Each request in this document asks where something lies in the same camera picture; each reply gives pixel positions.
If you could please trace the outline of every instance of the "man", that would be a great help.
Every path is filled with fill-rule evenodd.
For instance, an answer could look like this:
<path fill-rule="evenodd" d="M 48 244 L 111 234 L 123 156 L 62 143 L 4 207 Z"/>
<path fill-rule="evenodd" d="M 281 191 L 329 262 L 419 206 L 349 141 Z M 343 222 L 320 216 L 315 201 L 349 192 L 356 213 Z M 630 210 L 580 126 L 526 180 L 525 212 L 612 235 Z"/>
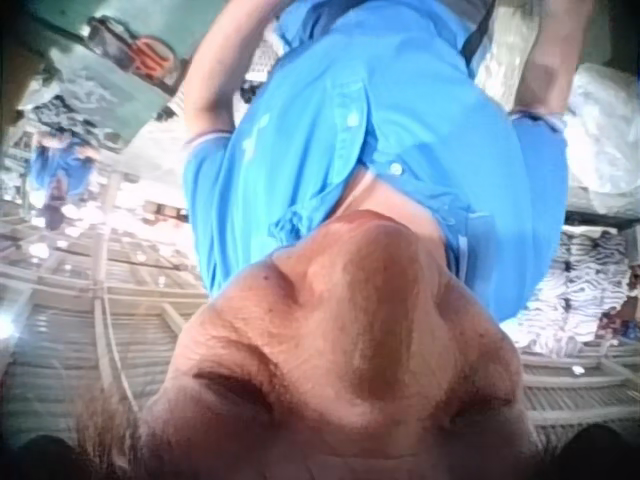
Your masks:
<path fill-rule="evenodd" d="M 193 59 L 185 186 L 211 302 L 139 416 L 85 412 L 83 451 L 105 478 L 526 478 L 495 322 L 558 242 L 556 115 L 592 1 L 545 3 L 511 117 L 469 77 L 486 2 L 295 4 L 293 49 L 236 127 L 286 6 L 231 0 Z"/>
<path fill-rule="evenodd" d="M 62 207 L 86 190 L 99 157 L 97 149 L 68 132 L 36 133 L 29 178 L 33 188 L 45 191 L 40 213 L 47 230 L 58 230 L 64 223 Z"/>

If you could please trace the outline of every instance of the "shirt button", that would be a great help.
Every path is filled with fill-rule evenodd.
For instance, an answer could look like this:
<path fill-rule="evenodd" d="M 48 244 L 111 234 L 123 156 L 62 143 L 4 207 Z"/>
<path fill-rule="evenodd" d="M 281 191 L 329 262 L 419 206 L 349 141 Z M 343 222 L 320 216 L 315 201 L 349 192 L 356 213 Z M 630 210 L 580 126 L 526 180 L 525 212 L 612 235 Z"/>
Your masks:
<path fill-rule="evenodd" d="M 353 128 L 360 125 L 360 115 L 358 112 L 351 112 L 347 117 L 347 127 Z"/>
<path fill-rule="evenodd" d="M 404 168 L 402 168 L 402 165 L 400 165 L 399 163 L 394 162 L 389 167 L 389 172 L 391 173 L 391 175 L 399 177 L 400 175 L 402 175 L 402 172 L 404 172 Z"/>

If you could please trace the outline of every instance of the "folded clothes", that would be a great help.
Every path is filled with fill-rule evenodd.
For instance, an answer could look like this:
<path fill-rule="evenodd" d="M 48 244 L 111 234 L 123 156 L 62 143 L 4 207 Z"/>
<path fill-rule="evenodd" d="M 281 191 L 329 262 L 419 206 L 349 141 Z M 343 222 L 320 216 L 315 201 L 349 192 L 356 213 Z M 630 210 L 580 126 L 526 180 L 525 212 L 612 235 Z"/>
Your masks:
<path fill-rule="evenodd" d="M 593 340 L 603 312 L 620 308 L 629 294 L 625 248 L 624 238 L 609 232 L 598 238 L 563 232 L 547 276 L 503 324 L 516 346 L 560 358 Z"/>

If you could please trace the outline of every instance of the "light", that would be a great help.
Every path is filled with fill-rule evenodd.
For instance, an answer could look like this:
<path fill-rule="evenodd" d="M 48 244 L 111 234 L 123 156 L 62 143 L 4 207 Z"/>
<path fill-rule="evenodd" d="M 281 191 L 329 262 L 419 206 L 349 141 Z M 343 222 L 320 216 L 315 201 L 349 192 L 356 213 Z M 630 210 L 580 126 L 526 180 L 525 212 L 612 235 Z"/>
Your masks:
<path fill-rule="evenodd" d="M 82 229 L 78 227 L 67 227 L 64 229 L 64 233 L 73 238 L 78 238 L 82 234 Z"/>
<path fill-rule="evenodd" d="M 29 201 L 35 208 L 42 208 L 47 200 L 47 192 L 44 190 L 32 190 L 29 192 Z"/>
<path fill-rule="evenodd" d="M 31 218 L 31 225 L 33 225 L 35 227 L 44 228 L 44 225 L 45 225 L 44 217 L 32 217 Z"/>
<path fill-rule="evenodd" d="M 71 220 L 77 220 L 80 218 L 80 210 L 78 210 L 78 207 L 76 207 L 75 205 L 71 205 L 70 203 L 68 203 L 64 207 L 62 207 L 61 210 L 62 213 L 64 213 L 64 216 L 70 218 Z"/>
<path fill-rule="evenodd" d="M 5 340 L 16 333 L 16 329 L 11 323 L 11 319 L 6 316 L 0 316 L 0 340 Z"/>
<path fill-rule="evenodd" d="M 158 247 L 158 252 L 163 257 L 170 257 L 173 255 L 174 249 L 173 247 L 169 247 L 168 245 L 160 245 Z"/>
<path fill-rule="evenodd" d="M 104 212 L 95 205 L 87 205 L 80 210 L 80 217 L 89 224 L 103 223 L 105 220 Z"/>
<path fill-rule="evenodd" d="M 29 247 L 29 253 L 36 258 L 49 258 L 49 247 L 46 243 L 34 243 Z"/>

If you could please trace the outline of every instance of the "bag strap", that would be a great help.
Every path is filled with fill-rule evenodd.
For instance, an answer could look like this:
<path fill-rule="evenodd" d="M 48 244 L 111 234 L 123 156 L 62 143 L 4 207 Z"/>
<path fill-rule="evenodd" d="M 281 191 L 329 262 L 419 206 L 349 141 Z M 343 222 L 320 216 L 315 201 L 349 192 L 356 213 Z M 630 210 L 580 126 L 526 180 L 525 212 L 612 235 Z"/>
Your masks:
<path fill-rule="evenodd" d="M 489 26 L 491 25 L 491 17 L 493 17 L 493 13 L 496 9 L 496 0 L 491 0 L 489 4 L 489 8 L 485 12 L 484 16 L 478 23 L 476 29 L 467 37 L 462 48 L 460 49 L 460 53 L 462 54 L 465 63 L 467 64 L 467 68 L 471 68 L 471 62 L 473 62 L 473 57 L 476 56 L 478 50 L 480 49 L 480 45 L 482 45 L 482 41 L 487 36 L 489 32 Z"/>

